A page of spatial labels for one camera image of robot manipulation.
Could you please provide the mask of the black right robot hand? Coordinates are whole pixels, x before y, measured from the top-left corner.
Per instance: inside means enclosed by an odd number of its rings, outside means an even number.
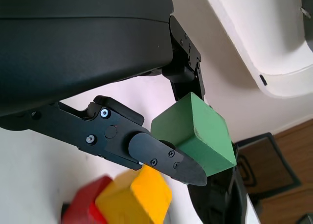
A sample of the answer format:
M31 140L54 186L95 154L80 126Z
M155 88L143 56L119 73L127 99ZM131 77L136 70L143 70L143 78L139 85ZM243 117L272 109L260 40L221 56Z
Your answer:
M247 139L232 144L237 162L234 167L209 176L206 186L187 186L193 208L204 224L246 222L246 186L256 184L247 157L240 151L247 145Z

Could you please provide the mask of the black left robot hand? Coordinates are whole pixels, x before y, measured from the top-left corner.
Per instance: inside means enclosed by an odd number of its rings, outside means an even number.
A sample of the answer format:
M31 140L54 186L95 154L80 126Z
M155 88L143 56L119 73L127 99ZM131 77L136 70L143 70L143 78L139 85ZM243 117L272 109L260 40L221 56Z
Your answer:
M201 55L173 11L172 0L0 0L0 126L206 185L199 163L155 139L141 114L105 96L83 111L63 103L106 84L160 74L176 100L203 98Z

